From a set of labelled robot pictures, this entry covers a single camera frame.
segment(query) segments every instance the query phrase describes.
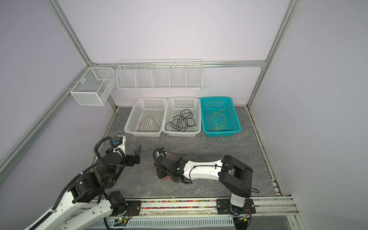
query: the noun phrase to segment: white wire basket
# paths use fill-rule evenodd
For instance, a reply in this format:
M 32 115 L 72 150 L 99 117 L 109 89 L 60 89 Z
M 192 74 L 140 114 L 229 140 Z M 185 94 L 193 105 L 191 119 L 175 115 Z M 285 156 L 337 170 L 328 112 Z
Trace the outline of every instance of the white wire basket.
M 162 131 L 169 136 L 195 137 L 201 132 L 201 115 L 201 100 L 198 98 L 169 98 L 162 122 Z M 187 117 L 188 119 L 178 121 L 179 117 Z
M 70 93 L 80 105 L 103 106 L 116 83 L 112 68 L 90 67 Z
M 202 89 L 201 60 L 122 60 L 116 70 L 117 88 Z
M 138 98 L 124 131 L 138 137 L 159 137 L 166 109 L 166 98 Z

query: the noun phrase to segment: plastic basket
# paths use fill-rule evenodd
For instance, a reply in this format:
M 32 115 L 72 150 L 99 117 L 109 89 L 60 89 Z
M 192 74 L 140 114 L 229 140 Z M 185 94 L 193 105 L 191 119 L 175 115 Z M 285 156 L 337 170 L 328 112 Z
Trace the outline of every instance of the plastic basket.
M 203 132 L 208 137 L 229 137 L 241 131 L 231 98 L 201 98 L 201 108 Z
M 138 98 L 124 131 L 138 137 L 159 137 L 166 102 L 166 98 Z
M 168 122 L 172 122 L 173 117 L 180 115 L 180 113 L 185 109 L 189 109 L 193 115 L 193 119 L 186 120 L 188 125 L 195 124 L 195 126 L 187 127 L 184 131 L 177 131 L 167 124 Z M 194 137 L 201 132 L 201 124 L 201 101 L 198 98 L 175 97 L 167 100 L 162 122 L 163 132 L 167 133 L 169 136 Z

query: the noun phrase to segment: red wire strand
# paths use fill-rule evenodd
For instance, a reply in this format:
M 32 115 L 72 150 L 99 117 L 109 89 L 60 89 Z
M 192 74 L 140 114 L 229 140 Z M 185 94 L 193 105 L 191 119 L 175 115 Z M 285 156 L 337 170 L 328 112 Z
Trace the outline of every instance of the red wire strand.
M 160 131 L 160 126 L 158 126 L 158 125 L 156 124 L 156 122 L 155 122 L 154 118 L 153 118 L 152 116 L 147 116 L 147 117 L 152 118 L 152 120 L 153 120 L 153 122 L 155 123 L 155 125 L 159 128 L 159 130 L 158 130 L 158 132 L 159 132 L 159 131 Z M 146 118 L 144 118 L 143 120 L 141 120 L 141 122 L 139 122 L 138 132 L 139 132 L 139 130 L 140 130 L 140 128 L 141 128 L 141 123 L 142 123 L 142 121 L 144 121 L 145 119 L 147 119 L 147 117 L 146 117 Z

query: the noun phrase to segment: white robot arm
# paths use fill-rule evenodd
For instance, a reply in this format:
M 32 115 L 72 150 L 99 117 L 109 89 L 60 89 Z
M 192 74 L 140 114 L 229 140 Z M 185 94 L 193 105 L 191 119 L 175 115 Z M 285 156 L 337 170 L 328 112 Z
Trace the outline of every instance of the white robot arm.
M 109 141 L 111 148 L 101 157 L 98 148 L 105 141 Z M 124 145 L 125 136 L 100 140 L 94 148 L 97 162 L 75 176 L 60 193 L 55 204 L 25 230 L 82 230 L 101 218 L 125 214 L 128 204 L 122 194 L 119 191 L 105 194 L 105 189 L 114 186 L 126 166 L 140 163 L 141 146 L 134 150 L 134 155 L 128 155 Z M 69 219 L 80 208 L 97 196 L 100 199 L 103 194 L 105 199 L 100 203 Z
M 252 190 L 253 169 L 229 155 L 213 162 L 174 161 L 167 157 L 164 148 L 157 148 L 153 160 L 159 179 L 170 176 L 172 181 L 186 184 L 191 184 L 194 179 L 220 181 L 231 191 L 230 212 L 227 212 L 231 215 L 241 213 L 245 199 L 251 197 L 252 191 L 257 192 Z

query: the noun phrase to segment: gray marble floor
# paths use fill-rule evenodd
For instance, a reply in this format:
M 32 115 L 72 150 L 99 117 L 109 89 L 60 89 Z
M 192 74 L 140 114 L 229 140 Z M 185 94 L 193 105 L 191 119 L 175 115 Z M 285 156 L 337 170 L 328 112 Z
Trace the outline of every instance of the gray marble floor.
M 232 155 L 253 168 L 252 187 L 260 191 L 252 196 L 275 196 L 275 190 L 267 170 L 261 148 L 255 136 L 245 107 L 236 107 L 242 131 L 232 137 L 207 137 L 202 131 L 195 137 L 170 137 L 162 132 L 160 137 L 135 137 L 124 132 L 124 126 L 132 108 L 120 107 L 109 129 L 108 136 L 126 135 L 127 154 L 139 145 L 141 163 L 125 167 L 115 186 L 107 192 L 119 190 L 125 198 L 144 197 L 228 197 L 230 191 L 219 181 L 196 179 L 193 184 L 174 183 L 159 180 L 153 168 L 152 152 L 155 148 L 166 150 L 184 157 L 193 156 L 199 162 L 222 159 Z

